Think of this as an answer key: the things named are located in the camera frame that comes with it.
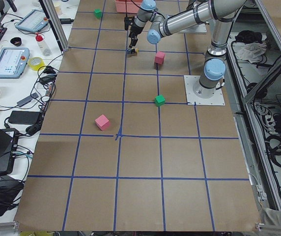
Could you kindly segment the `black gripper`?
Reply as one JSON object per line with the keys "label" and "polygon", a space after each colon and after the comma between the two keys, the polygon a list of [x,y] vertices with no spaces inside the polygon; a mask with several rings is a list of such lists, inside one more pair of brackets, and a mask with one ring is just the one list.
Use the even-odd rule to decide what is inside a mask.
{"label": "black gripper", "polygon": [[138,25],[136,24],[133,24],[130,28],[130,38],[131,38],[131,42],[130,42],[130,45],[129,45],[129,48],[133,48],[136,46],[137,42],[138,42],[138,38],[137,36],[139,34],[142,33],[142,27],[139,27]]}

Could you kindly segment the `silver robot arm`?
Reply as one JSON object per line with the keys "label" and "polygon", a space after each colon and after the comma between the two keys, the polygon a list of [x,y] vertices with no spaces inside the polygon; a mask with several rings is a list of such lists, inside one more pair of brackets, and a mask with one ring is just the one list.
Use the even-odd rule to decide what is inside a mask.
{"label": "silver robot arm", "polygon": [[147,22],[151,27],[147,41],[156,45],[164,37],[176,33],[187,33],[190,39],[196,39],[198,44],[206,46],[206,37],[197,31],[201,25],[212,22],[213,31],[208,38],[210,44],[206,54],[212,57],[222,57],[226,54],[228,35],[232,29],[235,17],[245,4],[244,0],[190,0],[187,8],[175,15],[165,16],[158,12],[154,0],[144,0],[135,17],[125,17],[125,30],[129,30],[130,48],[133,48],[138,35],[142,33]]}

